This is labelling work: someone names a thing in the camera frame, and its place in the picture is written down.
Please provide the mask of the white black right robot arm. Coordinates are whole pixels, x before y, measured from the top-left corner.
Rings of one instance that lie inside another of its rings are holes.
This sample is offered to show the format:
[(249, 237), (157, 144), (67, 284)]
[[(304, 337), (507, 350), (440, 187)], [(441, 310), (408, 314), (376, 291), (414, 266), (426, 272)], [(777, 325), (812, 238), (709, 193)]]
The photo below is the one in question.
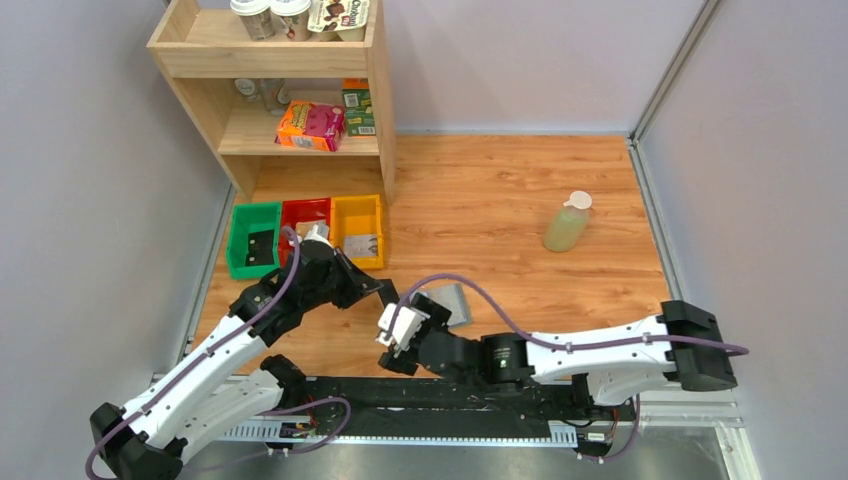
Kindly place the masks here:
[(712, 313), (682, 300), (657, 315), (576, 333), (500, 333), (468, 339), (448, 327), (450, 311), (417, 294), (411, 305), (388, 303), (377, 326), (387, 351), (379, 365), (412, 376), (424, 368), (481, 392), (513, 392), (568, 377), (573, 410), (598, 417), (646, 390), (676, 382), (684, 391), (732, 390), (731, 357)]

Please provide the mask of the black credit card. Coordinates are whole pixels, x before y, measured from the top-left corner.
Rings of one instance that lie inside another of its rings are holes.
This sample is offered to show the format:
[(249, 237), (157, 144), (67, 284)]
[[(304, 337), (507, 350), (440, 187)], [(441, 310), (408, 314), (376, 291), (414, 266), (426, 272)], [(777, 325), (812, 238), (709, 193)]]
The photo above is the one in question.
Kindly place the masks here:
[(389, 304), (397, 305), (400, 301), (399, 293), (391, 279), (380, 279), (380, 287), (377, 290), (377, 294), (381, 301), (383, 307), (388, 306)]

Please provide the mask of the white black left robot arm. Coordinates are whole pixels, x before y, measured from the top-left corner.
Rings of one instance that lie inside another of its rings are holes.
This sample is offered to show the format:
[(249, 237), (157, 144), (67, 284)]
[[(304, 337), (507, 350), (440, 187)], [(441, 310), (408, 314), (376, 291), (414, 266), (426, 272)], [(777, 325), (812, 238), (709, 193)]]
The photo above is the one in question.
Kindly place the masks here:
[(303, 372), (283, 355), (246, 379), (226, 380), (298, 328), (310, 311), (348, 309), (384, 287), (322, 237), (299, 242), (286, 264), (246, 287), (213, 331), (158, 382), (122, 405), (90, 416), (94, 447), (85, 474), (101, 460), (115, 479), (175, 479), (208, 444), (257, 415), (294, 415), (345, 399), (309, 400)]

